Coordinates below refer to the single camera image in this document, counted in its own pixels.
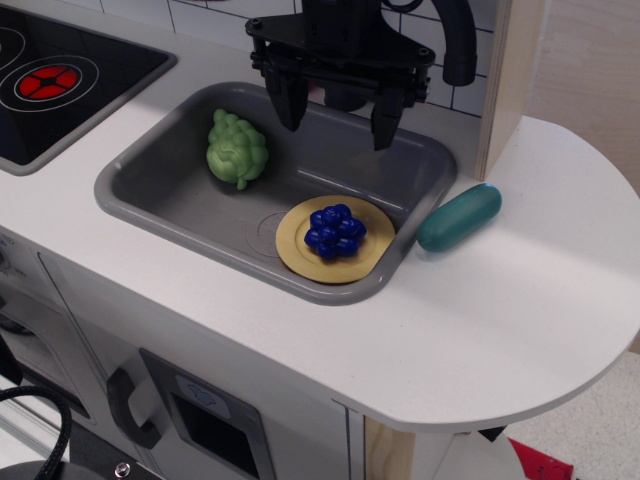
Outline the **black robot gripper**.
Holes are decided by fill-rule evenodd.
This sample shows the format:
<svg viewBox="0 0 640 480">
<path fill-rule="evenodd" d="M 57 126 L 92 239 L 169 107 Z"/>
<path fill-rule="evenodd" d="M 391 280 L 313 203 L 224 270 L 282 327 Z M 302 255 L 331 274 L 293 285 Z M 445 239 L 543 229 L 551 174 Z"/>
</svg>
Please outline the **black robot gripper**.
<svg viewBox="0 0 640 480">
<path fill-rule="evenodd" d="M 307 80 L 373 97 L 374 149 L 391 146 L 406 103 L 429 92 L 433 51 L 394 30 L 379 1 L 304 1 L 296 14 L 247 21 L 253 66 L 263 71 L 280 123 L 296 131 L 307 109 Z"/>
</svg>

